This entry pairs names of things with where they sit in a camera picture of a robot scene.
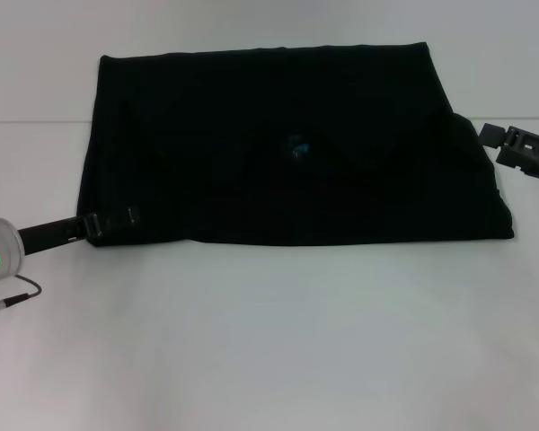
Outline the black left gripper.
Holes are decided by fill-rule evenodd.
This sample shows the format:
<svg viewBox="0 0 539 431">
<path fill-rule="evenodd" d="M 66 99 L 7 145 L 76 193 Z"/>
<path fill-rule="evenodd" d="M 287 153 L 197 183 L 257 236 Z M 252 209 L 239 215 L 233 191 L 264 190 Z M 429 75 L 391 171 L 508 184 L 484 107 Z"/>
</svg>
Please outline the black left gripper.
<svg viewBox="0 0 539 431">
<path fill-rule="evenodd" d="M 26 256 L 67 245 L 86 238 L 101 238 L 109 233 L 139 224 L 137 207 L 99 211 L 18 231 Z"/>
</svg>

